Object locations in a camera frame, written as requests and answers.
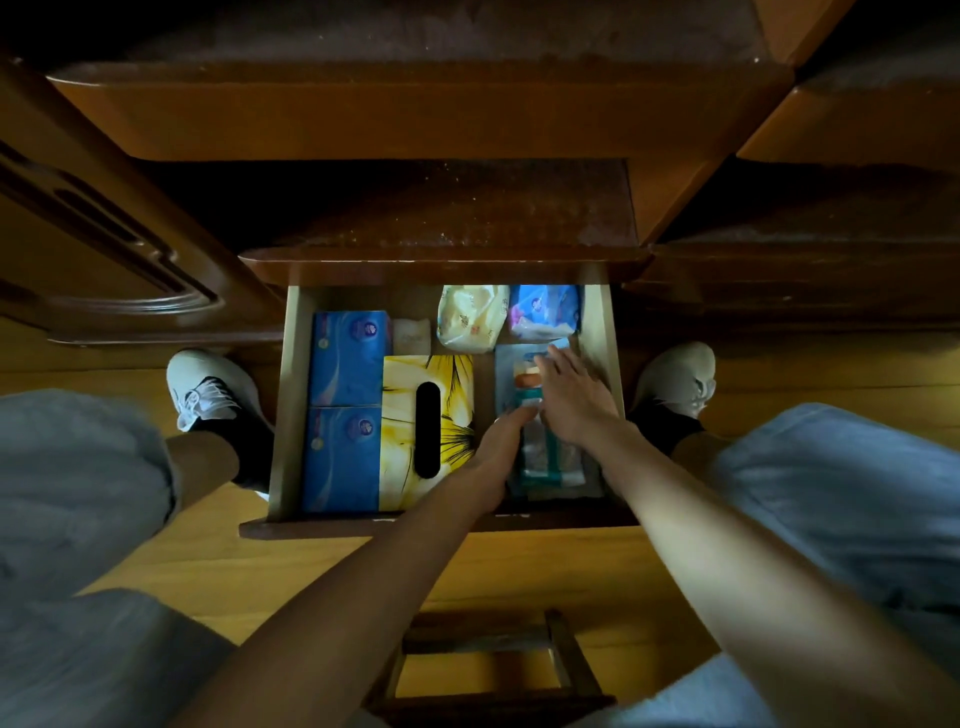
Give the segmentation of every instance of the forearm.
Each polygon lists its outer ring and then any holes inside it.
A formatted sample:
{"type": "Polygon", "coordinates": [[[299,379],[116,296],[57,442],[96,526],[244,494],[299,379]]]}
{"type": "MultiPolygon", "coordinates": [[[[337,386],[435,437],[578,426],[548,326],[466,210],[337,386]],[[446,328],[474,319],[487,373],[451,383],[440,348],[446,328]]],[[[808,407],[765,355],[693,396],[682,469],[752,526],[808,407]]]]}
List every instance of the forearm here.
{"type": "Polygon", "coordinates": [[[587,449],[718,643],[787,723],[898,724],[956,687],[879,613],[652,448],[605,421],[587,449]]]}
{"type": "Polygon", "coordinates": [[[384,534],[329,570],[258,629],[178,726],[340,725],[463,542],[481,509],[461,469],[384,534]]]}

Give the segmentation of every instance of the wooden floor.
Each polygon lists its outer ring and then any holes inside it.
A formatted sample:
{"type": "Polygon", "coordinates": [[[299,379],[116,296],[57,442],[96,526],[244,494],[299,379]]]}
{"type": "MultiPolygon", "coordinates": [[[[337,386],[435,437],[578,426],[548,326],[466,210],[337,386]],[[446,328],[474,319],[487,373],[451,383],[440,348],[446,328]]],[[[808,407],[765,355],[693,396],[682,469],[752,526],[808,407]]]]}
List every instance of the wooden floor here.
{"type": "MultiPolygon", "coordinates": [[[[0,348],[0,394],[57,384],[127,397],[164,432],[175,431],[162,371],[169,352],[65,350],[10,324],[0,326],[0,336],[8,344],[0,348]]],[[[621,341],[627,382],[667,343],[621,341]]],[[[821,401],[960,448],[960,338],[954,335],[717,336],[708,343],[719,358],[718,390],[704,423],[720,434],[741,435],[793,404],[821,401]]],[[[268,409],[276,397],[271,360],[269,352],[245,355],[268,409]]],[[[242,642],[364,541],[238,539],[237,523],[264,511],[256,496],[225,486],[93,588],[144,590],[242,642]]],[[[602,686],[621,701],[652,694],[716,649],[640,528],[471,535],[419,621],[513,624],[549,607],[567,616],[602,686]]],[[[408,661],[399,693],[553,684],[545,654],[418,657],[408,661]]]]}

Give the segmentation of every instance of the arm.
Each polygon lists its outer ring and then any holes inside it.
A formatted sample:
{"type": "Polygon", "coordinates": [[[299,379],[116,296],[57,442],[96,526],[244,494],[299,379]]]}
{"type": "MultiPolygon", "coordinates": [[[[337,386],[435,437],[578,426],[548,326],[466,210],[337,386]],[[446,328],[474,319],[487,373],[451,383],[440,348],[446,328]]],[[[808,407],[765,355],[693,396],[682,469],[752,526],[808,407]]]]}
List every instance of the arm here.
{"type": "Polygon", "coordinates": [[[253,633],[174,724],[342,724],[473,523],[503,498],[520,429],[535,415],[523,407],[498,420],[468,464],[253,633]]]}
{"type": "Polygon", "coordinates": [[[955,724],[960,688],[879,612],[654,449],[575,355],[540,370],[551,427],[600,463],[780,722],[955,724]]]}

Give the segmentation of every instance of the person's right hand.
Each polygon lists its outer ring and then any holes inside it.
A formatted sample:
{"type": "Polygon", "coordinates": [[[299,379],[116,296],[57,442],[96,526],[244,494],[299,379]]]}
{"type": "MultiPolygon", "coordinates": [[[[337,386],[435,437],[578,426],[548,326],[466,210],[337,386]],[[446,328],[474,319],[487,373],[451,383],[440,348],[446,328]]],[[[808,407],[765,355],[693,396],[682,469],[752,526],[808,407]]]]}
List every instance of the person's right hand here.
{"type": "Polygon", "coordinates": [[[583,447],[584,437],[598,420],[619,418],[613,395],[590,376],[584,362],[570,349],[551,345],[549,356],[538,356],[547,426],[564,442],[583,447]]]}

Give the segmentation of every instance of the hand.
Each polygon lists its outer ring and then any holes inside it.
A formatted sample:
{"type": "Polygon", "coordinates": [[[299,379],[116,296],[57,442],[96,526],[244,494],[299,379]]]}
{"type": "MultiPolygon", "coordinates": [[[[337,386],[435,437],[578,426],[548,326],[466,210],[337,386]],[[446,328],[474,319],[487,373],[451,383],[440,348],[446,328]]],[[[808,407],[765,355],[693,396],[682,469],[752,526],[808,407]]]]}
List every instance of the hand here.
{"type": "Polygon", "coordinates": [[[504,483],[520,447],[520,431],[537,417],[537,412],[536,407],[518,407],[501,415],[484,433],[480,447],[470,461],[454,473],[470,477],[469,487],[481,494],[480,502],[485,513],[490,513],[503,500],[504,483]]]}
{"type": "Polygon", "coordinates": [[[610,390],[590,376],[587,366],[570,349],[551,345],[549,356],[538,356],[543,380],[543,413],[547,425],[561,440],[584,448],[584,438],[597,420],[620,413],[610,390]]]}

